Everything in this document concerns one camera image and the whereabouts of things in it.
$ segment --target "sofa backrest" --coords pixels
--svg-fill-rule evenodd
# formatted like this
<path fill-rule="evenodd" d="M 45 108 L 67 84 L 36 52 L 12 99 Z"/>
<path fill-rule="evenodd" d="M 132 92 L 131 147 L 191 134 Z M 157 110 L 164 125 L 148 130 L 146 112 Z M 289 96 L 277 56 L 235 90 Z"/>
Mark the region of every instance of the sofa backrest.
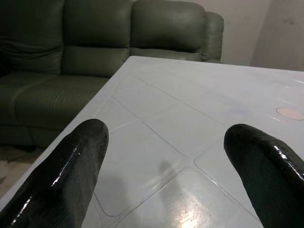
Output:
<path fill-rule="evenodd" d="M 167 0 L 0 0 L 13 70 L 111 77 L 130 55 L 220 60 L 223 18 Z"/>

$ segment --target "tiled floor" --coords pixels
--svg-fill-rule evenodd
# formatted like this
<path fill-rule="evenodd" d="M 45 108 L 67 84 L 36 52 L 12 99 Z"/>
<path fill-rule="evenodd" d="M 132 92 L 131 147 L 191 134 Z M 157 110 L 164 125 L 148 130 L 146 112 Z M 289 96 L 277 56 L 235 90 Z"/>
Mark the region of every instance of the tiled floor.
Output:
<path fill-rule="evenodd" d="M 45 148 L 25 152 L 13 146 L 0 146 L 0 198 L 16 183 Z"/>

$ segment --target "sofa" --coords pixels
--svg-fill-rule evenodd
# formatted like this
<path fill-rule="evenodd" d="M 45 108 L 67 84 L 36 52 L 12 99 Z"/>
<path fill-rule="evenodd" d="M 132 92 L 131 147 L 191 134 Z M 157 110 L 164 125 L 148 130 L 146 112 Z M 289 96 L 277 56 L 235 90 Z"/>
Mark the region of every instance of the sofa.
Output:
<path fill-rule="evenodd" d="M 167 0 L 1 0 L 0 144 L 48 146 L 129 56 L 220 62 L 223 18 Z"/>

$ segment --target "table top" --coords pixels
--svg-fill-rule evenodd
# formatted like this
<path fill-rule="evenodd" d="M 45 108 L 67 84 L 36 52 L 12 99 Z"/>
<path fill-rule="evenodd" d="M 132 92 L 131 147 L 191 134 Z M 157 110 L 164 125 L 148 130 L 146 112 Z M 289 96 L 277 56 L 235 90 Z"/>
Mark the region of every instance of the table top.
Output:
<path fill-rule="evenodd" d="M 97 118 L 110 140 L 83 228 L 262 227 L 223 137 L 233 124 L 249 124 L 304 159 L 304 121 L 277 108 L 304 114 L 304 72 L 130 57 L 0 210 L 65 135 Z"/>

